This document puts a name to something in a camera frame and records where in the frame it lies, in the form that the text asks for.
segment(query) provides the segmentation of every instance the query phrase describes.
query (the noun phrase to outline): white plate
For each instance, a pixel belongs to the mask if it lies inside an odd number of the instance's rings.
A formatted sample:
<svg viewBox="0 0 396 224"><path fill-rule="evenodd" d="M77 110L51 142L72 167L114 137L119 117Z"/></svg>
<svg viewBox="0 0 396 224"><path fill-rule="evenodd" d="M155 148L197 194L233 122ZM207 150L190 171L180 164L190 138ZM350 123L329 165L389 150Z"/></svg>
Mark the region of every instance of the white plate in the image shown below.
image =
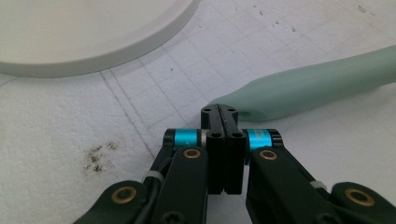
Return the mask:
<svg viewBox="0 0 396 224"><path fill-rule="evenodd" d="M129 62L175 35L199 0L0 0L0 73L70 77Z"/></svg>

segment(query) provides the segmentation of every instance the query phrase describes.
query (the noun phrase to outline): screw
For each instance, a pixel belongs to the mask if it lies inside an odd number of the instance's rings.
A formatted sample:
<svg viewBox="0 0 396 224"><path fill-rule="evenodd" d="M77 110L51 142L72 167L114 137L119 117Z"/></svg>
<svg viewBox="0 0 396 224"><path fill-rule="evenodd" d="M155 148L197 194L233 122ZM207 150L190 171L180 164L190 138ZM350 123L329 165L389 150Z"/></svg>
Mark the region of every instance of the screw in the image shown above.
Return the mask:
<svg viewBox="0 0 396 224"><path fill-rule="evenodd" d="M201 156L201 152L197 149L191 148L183 152L183 156L188 159L195 159Z"/></svg>
<svg viewBox="0 0 396 224"><path fill-rule="evenodd" d="M274 161L277 159L277 155L275 152L271 150L263 150L260 152L260 156L268 161Z"/></svg>
<svg viewBox="0 0 396 224"><path fill-rule="evenodd" d="M186 223L185 218L179 212L168 212L163 214L161 218L161 224L184 224Z"/></svg>
<svg viewBox="0 0 396 224"><path fill-rule="evenodd" d="M113 203L128 203L136 196L136 189L132 186L125 186L116 189L111 195Z"/></svg>
<svg viewBox="0 0 396 224"><path fill-rule="evenodd" d="M340 220L338 217L333 216L329 213L319 214L316 217L317 224L340 224Z"/></svg>

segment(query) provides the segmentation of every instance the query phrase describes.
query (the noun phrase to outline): dirt spot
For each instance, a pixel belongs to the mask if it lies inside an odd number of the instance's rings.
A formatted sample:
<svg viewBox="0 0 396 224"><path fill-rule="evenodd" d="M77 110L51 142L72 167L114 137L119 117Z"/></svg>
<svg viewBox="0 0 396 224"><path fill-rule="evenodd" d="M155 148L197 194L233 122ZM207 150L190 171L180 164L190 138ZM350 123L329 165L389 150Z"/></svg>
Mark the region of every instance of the dirt spot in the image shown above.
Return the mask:
<svg viewBox="0 0 396 224"><path fill-rule="evenodd" d="M358 10L359 10L360 12L362 12L362 13L366 13L366 12L367 12L366 8L364 8L364 7L362 7L362 6L358 6Z"/></svg>
<svg viewBox="0 0 396 224"><path fill-rule="evenodd" d="M115 142L106 142L102 145L93 146L85 150L83 169L86 175L101 174L114 167L111 162L112 151L118 149Z"/></svg>

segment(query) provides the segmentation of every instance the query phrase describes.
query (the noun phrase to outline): white grid surface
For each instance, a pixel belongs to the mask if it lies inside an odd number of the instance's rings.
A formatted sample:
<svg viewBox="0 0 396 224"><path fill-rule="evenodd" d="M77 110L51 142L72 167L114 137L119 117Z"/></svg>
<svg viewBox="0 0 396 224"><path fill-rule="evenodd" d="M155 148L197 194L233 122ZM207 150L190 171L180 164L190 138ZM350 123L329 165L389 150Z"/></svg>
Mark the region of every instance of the white grid surface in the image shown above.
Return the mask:
<svg viewBox="0 0 396 224"><path fill-rule="evenodd" d="M395 10L392 0L203 0L181 32L132 62L81 77L0 75L0 223L73 222L109 185L139 180L167 128L198 128L210 100L395 45ZM354 181L396 204L395 95L390 84L241 127L278 129L328 187ZM100 172L87 165L92 148ZM244 200L210 196L207 223L249 223Z"/></svg>

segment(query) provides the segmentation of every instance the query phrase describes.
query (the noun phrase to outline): brass screw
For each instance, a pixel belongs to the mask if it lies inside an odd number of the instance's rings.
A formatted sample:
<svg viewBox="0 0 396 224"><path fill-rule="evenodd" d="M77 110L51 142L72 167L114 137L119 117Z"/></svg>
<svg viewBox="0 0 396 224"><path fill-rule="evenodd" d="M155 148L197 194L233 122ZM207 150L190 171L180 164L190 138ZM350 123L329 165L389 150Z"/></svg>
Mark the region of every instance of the brass screw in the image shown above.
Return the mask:
<svg viewBox="0 0 396 224"><path fill-rule="evenodd" d="M128 203L136 196L136 189L131 186L116 189L111 195L113 203Z"/></svg>
<svg viewBox="0 0 396 224"><path fill-rule="evenodd" d="M201 152L198 149L187 149L183 152L183 156L187 159L196 159L201 156Z"/></svg>
<svg viewBox="0 0 396 224"><path fill-rule="evenodd" d="M360 189L346 189L346 196L354 203L370 207L375 204L375 200L368 193Z"/></svg>
<svg viewBox="0 0 396 224"><path fill-rule="evenodd" d="M277 155L275 152L271 150L263 150L260 152L260 156L268 161L274 161L277 159Z"/></svg>

